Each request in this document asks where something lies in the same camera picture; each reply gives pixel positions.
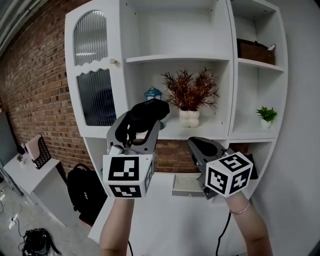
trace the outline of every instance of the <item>blue lantern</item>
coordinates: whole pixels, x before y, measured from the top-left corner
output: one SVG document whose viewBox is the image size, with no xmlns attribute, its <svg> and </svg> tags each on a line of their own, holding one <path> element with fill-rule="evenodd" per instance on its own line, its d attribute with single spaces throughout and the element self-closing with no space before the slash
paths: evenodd
<svg viewBox="0 0 320 256">
<path fill-rule="evenodd" d="M 155 87 L 151 87 L 149 90 L 147 90 L 145 93 L 144 93 L 144 96 L 146 98 L 146 100 L 152 100 L 152 99 L 158 99 L 158 100 L 161 100 L 161 96 L 162 96 L 162 92 L 159 91 L 157 88 Z M 160 122 L 160 130 L 162 130 L 163 128 L 165 128 L 165 125 L 163 122 Z"/>
</svg>

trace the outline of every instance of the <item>human arm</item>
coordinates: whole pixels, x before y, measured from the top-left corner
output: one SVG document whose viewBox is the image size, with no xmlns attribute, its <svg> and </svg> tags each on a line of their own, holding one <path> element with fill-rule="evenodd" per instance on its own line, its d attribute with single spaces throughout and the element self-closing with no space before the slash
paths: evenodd
<svg viewBox="0 0 320 256">
<path fill-rule="evenodd" d="M 241 212 L 248 205 L 248 200 L 242 192 L 229 196 L 225 201 L 233 213 Z M 248 256 L 273 255 L 267 226 L 252 205 L 233 217 L 243 235 Z"/>
<path fill-rule="evenodd" d="M 134 212 L 134 199 L 116 198 L 100 236 L 102 256 L 125 256 Z"/>
</svg>

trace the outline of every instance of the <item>white table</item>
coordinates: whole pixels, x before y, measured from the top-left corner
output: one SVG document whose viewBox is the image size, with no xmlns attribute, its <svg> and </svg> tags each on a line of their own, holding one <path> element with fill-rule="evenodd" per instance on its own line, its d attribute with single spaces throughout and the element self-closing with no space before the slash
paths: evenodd
<svg viewBox="0 0 320 256">
<path fill-rule="evenodd" d="M 173 174 L 155 173 L 145 198 L 135 200 L 130 243 L 134 255 L 212 256 L 218 237 L 228 218 L 225 203 L 172 196 Z M 99 243 L 102 228 L 114 199 L 108 198 L 88 237 Z M 237 255 L 246 251 L 233 217 L 221 240 L 219 255 Z"/>
<path fill-rule="evenodd" d="M 16 155 L 4 170 L 21 190 L 38 203 L 52 218 L 66 226 L 76 218 L 67 185 L 56 166 L 59 160 L 51 158 L 41 169 L 37 169 L 29 154 L 24 154 L 25 164 L 17 161 Z"/>
</svg>

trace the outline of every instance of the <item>white cube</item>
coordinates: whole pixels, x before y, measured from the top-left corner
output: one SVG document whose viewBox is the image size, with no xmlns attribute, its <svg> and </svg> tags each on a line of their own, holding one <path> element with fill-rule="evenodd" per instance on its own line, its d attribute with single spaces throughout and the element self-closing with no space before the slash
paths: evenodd
<svg viewBox="0 0 320 256">
<path fill-rule="evenodd" d="M 153 174 L 153 154 L 103 156 L 103 183 L 111 197 L 145 197 Z"/>
<path fill-rule="evenodd" d="M 208 162 L 205 185 L 227 198 L 248 186 L 253 166 L 240 152 Z"/>
</svg>

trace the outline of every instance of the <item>arched cabinet door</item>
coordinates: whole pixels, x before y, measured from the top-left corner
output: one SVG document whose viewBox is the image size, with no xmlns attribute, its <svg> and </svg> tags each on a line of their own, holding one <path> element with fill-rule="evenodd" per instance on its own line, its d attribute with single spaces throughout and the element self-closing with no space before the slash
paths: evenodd
<svg viewBox="0 0 320 256">
<path fill-rule="evenodd" d="M 119 0 L 93 0 L 65 17 L 65 63 L 82 137 L 105 138 L 128 111 Z"/>
</svg>

